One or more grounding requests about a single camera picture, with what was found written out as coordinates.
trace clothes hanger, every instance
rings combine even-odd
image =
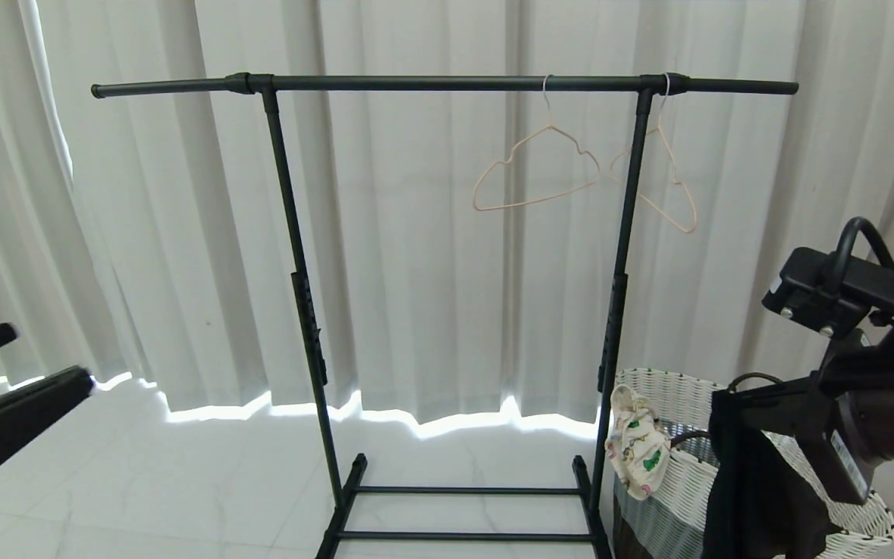
[[[593,184],[598,183],[599,180],[602,178],[602,168],[599,166],[599,160],[595,158],[595,155],[592,155],[592,152],[587,149],[582,149],[581,145],[579,145],[578,140],[575,139],[575,137],[572,137],[571,134],[568,134],[564,130],[561,130],[560,128],[556,127],[556,125],[554,125],[554,116],[550,110],[550,99],[547,99],[547,78],[550,78],[550,75],[546,75],[543,78],[543,87],[542,87],[543,100],[544,100],[544,102],[547,103],[547,125],[546,125],[546,127],[540,128],[540,130],[533,132],[533,134],[529,134],[528,137],[522,138],[521,141],[515,142],[515,144],[512,145],[512,149],[510,150],[510,154],[508,155],[506,160],[496,161],[495,163],[490,165],[489,168],[486,169],[484,173],[482,173],[482,176],[479,177],[478,182],[475,183],[474,192],[472,192],[472,194],[471,194],[471,207],[474,208],[476,211],[487,212],[487,211],[492,211],[492,210],[504,210],[507,208],[518,208],[520,206],[528,206],[531,204],[536,204],[538,202],[546,202],[547,200],[553,200],[554,198],[560,198],[561,196],[567,196],[568,194],[588,188],[588,187],[592,186]],[[589,159],[592,160],[592,163],[595,164],[595,171],[596,171],[595,179],[592,180],[591,182],[588,182],[581,186],[576,186],[570,190],[565,190],[564,192],[560,192],[557,194],[551,194],[550,196],[544,196],[543,198],[536,198],[535,200],[526,200],[524,202],[514,202],[511,204],[501,204],[500,206],[479,206],[478,205],[478,190],[479,190],[479,188],[482,187],[482,183],[485,182],[485,177],[489,176],[489,173],[491,173],[492,170],[495,169],[497,166],[499,166],[499,165],[506,166],[506,165],[512,163],[512,158],[514,158],[515,152],[517,152],[519,150],[519,148],[522,148],[522,146],[526,145],[526,142],[531,141],[533,138],[536,138],[540,134],[544,134],[544,132],[549,131],[549,130],[557,132],[558,134],[562,135],[562,137],[566,137],[567,139],[569,139],[569,141],[571,141],[571,143],[574,144],[575,151],[578,152],[578,155],[588,155]]]
[[[660,127],[660,117],[664,114],[664,103],[667,101],[667,97],[671,93],[671,76],[669,74],[664,74],[664,78],[667,79],[667,84],[666,86],[664,86],[664,96],[661,96],[660,108],[657,110],[657,126],[654,127],[653,130],[649,130],[648,132],[646,132],[646,135],[655,134],[655,132],[657,132],[657,135],[659,135],[660,137],[661,145],[663,145],[664,149],[667,150],[667,158],[670,159],[671,162],[671,184],[678,185],[682,189],[684,189],[685,195],[686,197],[688,197],[688,205],[692,208],[692,226],[682,226],[676,220],[671,219],[671,216],[667,215],[667,213],[664,212],[664,210],[661,210],[660,207],[657,206],[654,202],[650,201],[650,198],[644,196],[641,193],[637,193],[636,195],[642,201],[647,202],[648,205],[653,208],[653,211],[659,213],[664,219],[667,220],[668,223],[674,225],[675,229],[678,229],[679,231],[681,231],[681,233],[691,234],[695,232],[695,228],[698,227],[698,210],[695,209],[695,200],[692,199],[692,193],[691,190],[689,190],[688,188],[688,184],[685,184],[684,181],[678,180],[678,166],[677,163],[674,162],[674,152],[671,151],[671,146],[667,143],[667,137],[664,136],[664,130],[661,130]],[[627,155],[627,153],[630,153],[631,149],[632,146],[630,146],[630,148],[624,149],[616,157],[613,157],[612,162],[609,163],[609,178],[611,178],[611,180],[618,184],[623,184],[623,182],[621,180],[618,180],[618,178],[616,178],[616,176],[613,174],[613,166],[616,165],[616,162],[621,157]]]

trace laundry basket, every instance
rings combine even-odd
[[[726,388],[688,375],[652,369],[621,371],[616,383],[646,396],[672,436],[707,429],[712,393]],[[844,528],[826,538],[826,552],[820,557],[871,557],[892,543],[894,517],[878,493],[872,491],[863,506],[832,502],[795,439],[772,432],[766,435],[823,499],[830,510],[830,520]],[[698,559],[702,554],[706,502],[717,464],[708,439],[689,439],[671,449],[664,481],[649,499],[638,502],[630,498],[616,481],[616,522],[627,526],[631,537],[645,548],[643,557]]]

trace clothes rack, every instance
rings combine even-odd
[[[334,448],[333,431],[327,411],[326,364],[320,347],[319,328],[313,309],[305,250],[299,229],[298,213],[292,191],[278,110],[277,92],[282,91],[357,91],[357,92],[539,92],[546,79],[551,92],[635,92],[636,120],[630,162],[625,181],[623,214],[613,270],[613,284],[609,301],[608,319],[603,341],[602,358],[598,371],[600,399],[599,426],[595,442],[592,478],[589,478],[585,459],[575,456],[571,463],[575,488],[430,488],[429,486],[382,486],[362,484],[368,467],[365,454],[359,453],[351,467],[347,481],[341,483]],[[748,79],[689,78],[681,74],[633,75],[632,77],[562,77],[562,75],[271,75],[239,73],[226,78],[179,79],[169,82],[136,82],[136,84],[93,85],[97,99],[110,96],[150,95],[150,93],[179,92],[235,92],[260,95],[271,134],[274,159],[281,187],[282,204],[288,226],[289,240],[295,261],[292,286],[296,308],[309,364],[313,397],[316,401],[320,433],[326,456],[330,486],[333,491],[334,512],[323,535],[317,559],[331,559],[343,540],[422,540],[422,541],[501,541],[501,542],[561,542],[589,543],[598,559],[611,559],[609,538],[599,513],[599,498],[605,468],[604,442],[609,432],[610,402],[614,371],[619,354],[623,328],[625,293],[627,293],[627,251],[630,247],[632,219],[636,206],[636,189],[643,158],[643,142],[650,116],[650,105],[655,95],[680,95],[685,92],[765,93],[765,95],[794,95],[799,85],[794,82],[763,82]],[[524,495],[577,496],[585,512],[588,532],[582,534],[547,533],[478,533],[478,532],[407,532],[346,530],[348,517],[358,495]]]

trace vertical pole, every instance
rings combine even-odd
[[[292,244],[292,258],[295,261],[292,283],[295,287],[299,323],[302,326],[302,343],[306,347],[306,360],[309,362],[313,399],[316,401],[316,417],[320,423],[320,434],[323,436],[323,454],[326,456],[327,470],[330,471],[334,505],[340,509],[344,506],[344,493],[341,491],[340,467],[337,464],[337,450],[334,448],[333,429],[330,426],[330,410],[327,409],[326,392],[323,390],[326,384],[325,365],[322,351],[319,350],[319,330],[316,329],[316,315],[309,295],[309,273],[306,269],[305,250],[302,247],[302,234],[299,232],[299,216],[296,213],[295,195],[292,192],[292,176],[288,171],[288,157],[285,155],[277,92],[274,89],[263,89],[260,95],[264,99],[264,113],[267,114],[267,127],[271,132],[271,148],[274,149],[274,163],[278,169],[281,201],[285,209],[285,222],[288,225],[288,239]]]
[[[620,240],[616,247],[616,264],[613,269],[613,291],[609,301],[609,319],[606,321],[606,339],[603,343],[602,364],[599,366],[599,432],[595,440],[595,463],[592,466],[592,495],[589,509],[599,512],[599,498],[602,493],[602,475],[606,467],[606,436],[609,434],[609,415],[613,394],[613,380],[616,376],[616,360],[620,352],[620,337],[623,333],[623,312],[627,298],[627,251],[630,248],[632,214],[636,208],[636,187],[639,186],[639,164],[643,156],[643,141],[646,139],[646,122],[650,116],[650,102],[655,91],[643,89],[636,98],[636,122],[634,139],[630,151],[630,166],[627,169],[627,186],[623,199],[623,218],[620,220]]]

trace horizontal bar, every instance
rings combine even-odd
[[[689,78],[668,74],[671,95],[682,92],[767,93],[794,95],[794,82],[754,79]],[[179,79],[170,82],[93,85],[96,98],[174,92],[317,91],[317,92],[538,92],[543,75],[271,75],[233,74],[226,78]],[[666,91],[668,79],[658,75],[550,75],[553,92]]]
[[[577,488],[412,488],[401,485],[362,485],[358,493],[373,495],[571,495],[578,496]]]
[[[398,541],[507,541],[592,543],[590,534],[529,534],[489,532],[366,532],[345,530],[340,539],[398,540]]]

